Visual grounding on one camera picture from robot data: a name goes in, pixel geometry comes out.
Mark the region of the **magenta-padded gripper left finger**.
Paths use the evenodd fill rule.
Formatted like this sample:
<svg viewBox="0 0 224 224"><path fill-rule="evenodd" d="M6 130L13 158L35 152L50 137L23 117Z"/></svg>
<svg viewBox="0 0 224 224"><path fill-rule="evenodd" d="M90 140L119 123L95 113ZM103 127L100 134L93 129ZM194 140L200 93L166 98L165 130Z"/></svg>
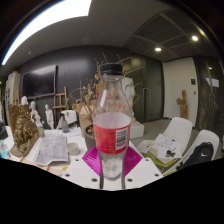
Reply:
<svg viewBox="0 0 224 224"><path fill-rule="evenodd" d="M84 188L102 189L102 167L97 148L93 147L82 158L72 161L62 177Z"/></svg>

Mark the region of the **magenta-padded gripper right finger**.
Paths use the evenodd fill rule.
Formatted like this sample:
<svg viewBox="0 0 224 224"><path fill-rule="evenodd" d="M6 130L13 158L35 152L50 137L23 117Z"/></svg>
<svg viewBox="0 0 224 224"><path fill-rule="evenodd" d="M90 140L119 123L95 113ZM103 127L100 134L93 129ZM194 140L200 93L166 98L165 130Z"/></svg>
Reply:
<svg viewBox="0 0 224 224"><path fill-rule="evenodd" d="M123 161L122 188L134 189L161 179L163 175L150 158L129 147Z"/></svg>

